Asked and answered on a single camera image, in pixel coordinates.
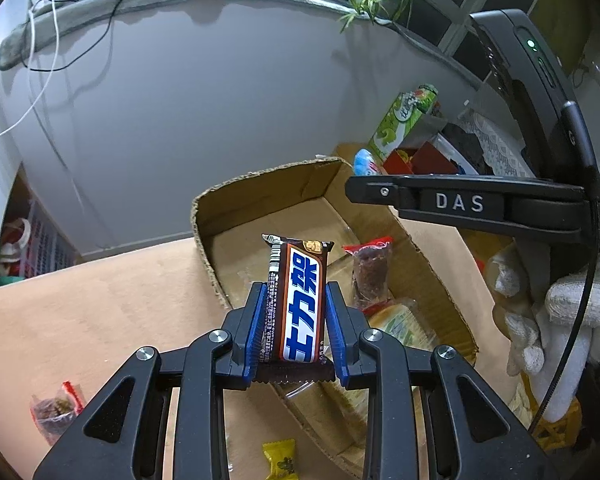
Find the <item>right white gloved hand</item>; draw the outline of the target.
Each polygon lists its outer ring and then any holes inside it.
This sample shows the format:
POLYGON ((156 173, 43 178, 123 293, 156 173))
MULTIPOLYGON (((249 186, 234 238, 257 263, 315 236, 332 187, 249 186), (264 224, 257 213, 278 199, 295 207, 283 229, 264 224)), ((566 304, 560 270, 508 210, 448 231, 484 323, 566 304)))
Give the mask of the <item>right white gloved hand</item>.
MULTIPOLYGON (((510 340, 507 374, 527 374, 541 402, 566 348, 585 284, 581 270, 550 280, 550 251, 542 244, 509 244, 484 267, 494 298, 494 321, 510 340)), ((571 404, 586 364, 600 364, 600 258, 580 333, 543 418, 557 422, 571 404)))

